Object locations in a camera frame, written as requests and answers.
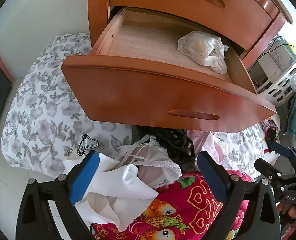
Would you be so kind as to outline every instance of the white cloth in drawer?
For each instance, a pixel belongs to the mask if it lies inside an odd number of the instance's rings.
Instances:
[[[220,37],[209,33],[193,31],[178,40],[180,53],[190,57],[197,64],[208,66],[216,73],[227,73],[224,54],[228,46]]]

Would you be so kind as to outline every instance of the black cable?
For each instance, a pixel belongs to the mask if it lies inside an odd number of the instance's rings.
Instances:
[[[285,36],[278,36],[278,37],[275,37],[274,38],[274,41],[273,41],[273,43],[272,43],[272,45],[270,46],[270,48],[268,49],[268,51],[270,51],[270,49],[273,47],[273,45],[274,45],[274,43],[275,43],[275,41],[278,39],[278,38],[280,38],[280,37],[284,37],[285,38]],[[255,63],[254,63],[254,65],[252,66],[252,68],[250,69],[250,70],[252,70],[253,69],[253,67],[256,65],[256,63],[261,59],[261,57],[262,56],[264,56],[265,55],[265,53],[262,53],[262,54],[260,54],[259,56],[258,56],[258,58],[255,60]]]
[[[293,45],[290,45],[290,44],[284,43],[284,44],[280,44],[280,45],[278,45],[276,48],[272,49],[271,51],[267,51],[267,52],[261,54],[261,55],[257,58],[257,60],[255,61],[255,63],[254,63],[254,65],[252,66],[252,68],[248,71],[248,73],[253,69],[253,67],[254,67],[254,66],[256,65],[256,63],[261,59],[261,57],[263,57],[263,56],[266,55],[267,53],[271,53],[271,52],[274,51],[275,49],[279,48],[280,46],[284,46],[284,45],[288,45],[288,46],[291,46],[291,47],[295,47],[295,46],[293,46]]]

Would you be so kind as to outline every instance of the human hand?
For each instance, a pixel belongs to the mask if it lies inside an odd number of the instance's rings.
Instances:
[[[280,214],[283,210],[284,203],[279,203],[277,206],[278,214]],[[288,211],[289,216],[293,217],[296,219],[296,206],[292,206],[289,211]],[[282,236],[281,240],[287,240],[292,233],[296,229],[296,221],[291,225],[291,227],[286,231],[286,233]]]

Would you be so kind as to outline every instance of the wooden drawer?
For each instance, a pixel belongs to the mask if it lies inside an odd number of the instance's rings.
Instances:
[[[272,21],[256,0],[109,0],[109,4],[147,8],[192,20],[246,50],[251,49]]]
[[[231,47],[227,74],[177,50],[178,39],[195,30],[206,31],[177,17],[123,8],[89,55],[67,57],[61,69],[91,120],[239,132],[272,116],[275,107],[256,95]]]

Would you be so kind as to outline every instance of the white laundry basket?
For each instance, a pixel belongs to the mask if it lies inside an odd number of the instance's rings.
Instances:
[[[275,106],[281,106],[290,99],[295,91],[293,90],[292,78],[296,76],[296,60],[279,77],[268,79],[258,89],[257,93],[262,98]]]

